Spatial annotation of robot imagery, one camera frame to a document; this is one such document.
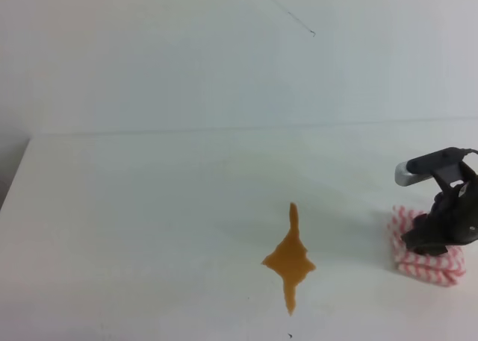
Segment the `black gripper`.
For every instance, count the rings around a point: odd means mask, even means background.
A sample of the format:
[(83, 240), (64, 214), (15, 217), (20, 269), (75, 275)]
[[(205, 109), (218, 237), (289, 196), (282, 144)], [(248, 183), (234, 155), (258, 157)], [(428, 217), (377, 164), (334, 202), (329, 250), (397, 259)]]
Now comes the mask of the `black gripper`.
[(414, 220), (401, 235), (406, 250), (419, 255), (443, 255), (448, 245), (477, 240), (477, 182), (455, 185), (435, 196), (430, 211)]

